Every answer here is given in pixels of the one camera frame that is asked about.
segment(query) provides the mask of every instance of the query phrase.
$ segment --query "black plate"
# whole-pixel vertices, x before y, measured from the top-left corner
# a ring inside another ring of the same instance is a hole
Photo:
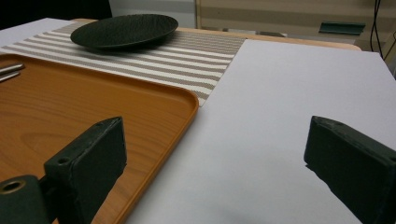
[[[177,20],[156,14],[119,16],[83,25],[70,39],[92,49],[119,49],[148,43],[176,30]]]

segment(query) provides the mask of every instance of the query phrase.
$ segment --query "white paper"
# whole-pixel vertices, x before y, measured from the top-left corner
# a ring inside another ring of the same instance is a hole
[[[305,167],[314,115],[396,148],[376,53],[247,40],[127,223],[360,223]]]

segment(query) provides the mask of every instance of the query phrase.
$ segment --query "striped placemat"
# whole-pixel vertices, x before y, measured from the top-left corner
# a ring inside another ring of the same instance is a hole
[[[71,33],[84,24],[75,22],[4,46],[0,51],[185,88],[197,94],[202,106],[245,41],[240,37],[175,31],[161,45],[129,51],[91,51],[70,40]]]

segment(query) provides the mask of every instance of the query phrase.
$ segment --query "orange tray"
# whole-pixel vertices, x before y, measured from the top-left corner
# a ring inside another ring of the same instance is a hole
[[[0,181],[41,178],[44,162],[94,123],[123,117],[128,164],[92,223],[123,223],[198,110],[191,91],[20,55],[0,82]]]

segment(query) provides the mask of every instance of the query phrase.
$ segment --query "cable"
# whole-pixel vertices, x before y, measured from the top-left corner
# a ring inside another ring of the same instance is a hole
[[[379,10],[380,4],[381,4],[381,0],[375,0],[374,21],[373,21],[372,31],[371,31],[371,34],[370,34],[370,47],[371,47],[371,50],[374,51],[374,48],[373,48],[373,34],[375,33],[376,43],[377,43],[378,48],[379,48],[379,54],[380,54],[381,58],[383,59],[384,56],[382,54],[381,44],[379,42],[378,30],[376,28],[376,18],[378,16],[378,10]]]
[[[393,32],[393,39],[395,39],[395,41],[393,42],[393,47],[396,44],[396,31]],[[395,64],[395,68],[393,69],[393,77],[396,79],[396,64]]]

